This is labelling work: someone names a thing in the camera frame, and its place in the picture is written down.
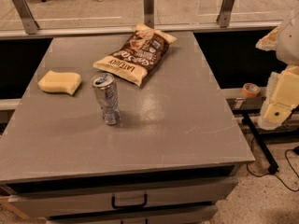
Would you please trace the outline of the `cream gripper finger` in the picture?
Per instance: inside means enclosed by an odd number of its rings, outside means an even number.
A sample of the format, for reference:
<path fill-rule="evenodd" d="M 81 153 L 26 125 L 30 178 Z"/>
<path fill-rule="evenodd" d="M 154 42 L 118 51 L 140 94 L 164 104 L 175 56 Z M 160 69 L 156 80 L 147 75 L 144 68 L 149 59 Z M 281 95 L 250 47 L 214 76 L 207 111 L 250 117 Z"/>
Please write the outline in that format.
<path fill-rule="evenodd" d="M 299 67 L 288 65 L 280 74 L 272 72 L 266 86 L 258 125 L 275 130 L 299 106 Z"/>
<path fill-rule="evenodd" d="M 277 46 L 279 27 L 274 28 L 270 33 L 261 38 L 255 45 L 256 49 L 270 51 L 275 50 Z"/>

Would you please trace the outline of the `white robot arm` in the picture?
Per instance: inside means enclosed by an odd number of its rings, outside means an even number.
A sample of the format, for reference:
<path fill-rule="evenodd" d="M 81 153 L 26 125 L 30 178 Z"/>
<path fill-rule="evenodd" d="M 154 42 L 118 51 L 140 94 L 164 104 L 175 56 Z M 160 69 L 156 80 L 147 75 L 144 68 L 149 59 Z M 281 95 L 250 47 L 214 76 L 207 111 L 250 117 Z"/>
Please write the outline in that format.
<path fill-rule="evenodd" d="M 287 65 L 282 72 L 272 72 L 268 78 L 258 119 L 262 129 L 275 130 L 299 106 L 299 6 L 278 27 L 261 38 L 256 48 L 274 50 L 277 59 Z"/>

